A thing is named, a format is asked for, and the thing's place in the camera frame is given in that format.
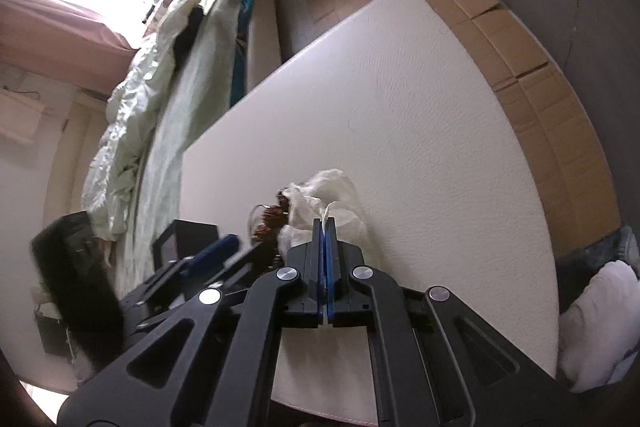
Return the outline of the black jewelry box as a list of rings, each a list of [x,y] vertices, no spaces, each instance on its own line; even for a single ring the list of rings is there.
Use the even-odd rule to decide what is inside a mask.
[[[172,260],[195,256],[219,239],[216,225],[174,220],[152,245],[154,269]]]

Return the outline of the beige bed frame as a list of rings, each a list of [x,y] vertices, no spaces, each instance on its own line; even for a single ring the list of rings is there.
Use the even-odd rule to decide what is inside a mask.
[[[255,89],[281,64],[276,0],[254,0],[248,26],[246,91]]]

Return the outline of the green bed sheet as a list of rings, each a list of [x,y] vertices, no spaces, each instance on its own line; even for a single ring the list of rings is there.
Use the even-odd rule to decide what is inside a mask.
[[[230,108],[239,9],[234,0],[210,6],[186,62],[172,78],[143,156],[134,214],[118,253],[119,296],[154,272],[152,245],[179,217],[183,154]]]

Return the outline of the black chair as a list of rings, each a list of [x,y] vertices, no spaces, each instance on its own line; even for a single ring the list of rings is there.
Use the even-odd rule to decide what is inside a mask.
[[[100,371],[124,351],[124,314],[85,211],[58,218],[32,239],[32,257],[63,322]]]

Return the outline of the pink curtain left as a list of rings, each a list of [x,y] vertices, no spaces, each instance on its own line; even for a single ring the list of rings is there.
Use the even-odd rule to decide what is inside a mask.
[[[137,50],[98,14],[55,0],[1,0],[1,61],[109,94]]]

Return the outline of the flattened cardboard sheets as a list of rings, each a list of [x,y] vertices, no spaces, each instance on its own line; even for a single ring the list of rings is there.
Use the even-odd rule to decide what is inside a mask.
[[[309,0],[325,32],[373,0]],[[548,53],[499,0],[425,0],[498,98],[532,172],[555,257],[597,243],[620,212],[596,130]]]

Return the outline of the white cloth pouch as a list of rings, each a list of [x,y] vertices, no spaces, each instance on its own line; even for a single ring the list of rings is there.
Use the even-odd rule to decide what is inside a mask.
[[[358,246],[367,265],[382,268],[380,254],[372,246],[364,222],[356,187],[342,170],[322,170],[304,183],[290,183],[283,195],[288,200],[288,223],[278,235],[283,258],[292,247],[311,241],[314,220],[333,218],[337,239]]]

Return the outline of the light green duvet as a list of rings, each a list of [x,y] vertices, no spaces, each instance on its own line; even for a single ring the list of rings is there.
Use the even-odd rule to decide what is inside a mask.
[[[140,159],[165,104],[177,59],[175,44],[196,8],[222,2],[222,12],[237,18],[241,0],[174,0],[157,31],[143,39],[126,78],[114,89],[105,109],[107,128],[90,162],[81,208],[96,236],[116,241],[127,230],[128,211]]]

